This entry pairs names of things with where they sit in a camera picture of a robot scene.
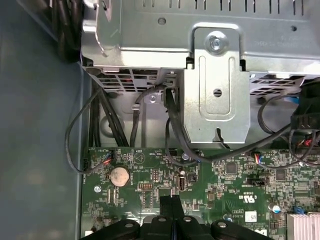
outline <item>black connector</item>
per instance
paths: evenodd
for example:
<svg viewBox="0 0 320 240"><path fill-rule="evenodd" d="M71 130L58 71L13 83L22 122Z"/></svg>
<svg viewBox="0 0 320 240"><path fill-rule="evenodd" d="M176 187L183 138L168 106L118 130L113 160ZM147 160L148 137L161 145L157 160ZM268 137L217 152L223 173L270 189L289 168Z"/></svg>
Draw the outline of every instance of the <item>black connector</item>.
<svg viewBox="0 0 320 240"><path fill-rule="evenodd" d="M299 94L299 106L291 116L292 130L320 129L320 83L307 84Z"/></svg>

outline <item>metal sheet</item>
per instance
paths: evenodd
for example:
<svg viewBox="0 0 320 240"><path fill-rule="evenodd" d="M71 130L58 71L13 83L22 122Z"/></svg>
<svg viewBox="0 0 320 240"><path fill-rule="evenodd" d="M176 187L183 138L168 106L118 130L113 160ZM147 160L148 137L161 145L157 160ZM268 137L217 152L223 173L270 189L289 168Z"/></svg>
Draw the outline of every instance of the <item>metal sheet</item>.
<svg viewBox="0 0 320 240"><path fill-rule="evenodd" d="M12 0L2 6L1 238L78 239L80 185L65 159L64 135L89 81L77 64L61 63L55 42L21 6ZM87 134L82 123L70 139L75 161Z"/></svg>

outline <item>label sticker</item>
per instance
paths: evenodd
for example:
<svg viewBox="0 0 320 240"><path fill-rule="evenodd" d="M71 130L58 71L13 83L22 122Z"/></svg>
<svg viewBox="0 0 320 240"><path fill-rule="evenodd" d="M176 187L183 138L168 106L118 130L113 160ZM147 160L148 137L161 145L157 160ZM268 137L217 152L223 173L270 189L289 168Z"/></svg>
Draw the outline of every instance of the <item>label sticker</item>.
<svg viewBox="0 0 320 240"><path fill-rule="evenodd" d="M246 211L244 213L244 220L246 223L256 223L257 222L257 212L256 211Z"/></svg>

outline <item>wire bundle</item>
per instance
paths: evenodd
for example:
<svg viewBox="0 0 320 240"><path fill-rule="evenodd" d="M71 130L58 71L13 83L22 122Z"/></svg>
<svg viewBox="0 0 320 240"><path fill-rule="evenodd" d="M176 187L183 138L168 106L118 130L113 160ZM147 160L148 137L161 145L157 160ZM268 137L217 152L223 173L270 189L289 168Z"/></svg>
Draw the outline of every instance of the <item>wire bundle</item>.
<svg viewBox="0 0 320 240"><path fill-rule="evenodd" d="M57 35L58 55L77 62L81 49L82 0L52 0L52 28Z"/></svg>

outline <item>heatsink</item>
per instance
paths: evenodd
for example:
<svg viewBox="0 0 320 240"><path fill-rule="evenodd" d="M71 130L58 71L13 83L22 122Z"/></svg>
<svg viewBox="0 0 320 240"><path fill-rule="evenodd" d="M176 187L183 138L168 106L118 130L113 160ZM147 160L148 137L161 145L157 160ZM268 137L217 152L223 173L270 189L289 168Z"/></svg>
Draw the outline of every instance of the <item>heatsink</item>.
<svg viewBox="0 0 320 240"><path fill-rule="evenodd" d="M286 221L288 240L320 239L320 214L288 214Z"/></svg>

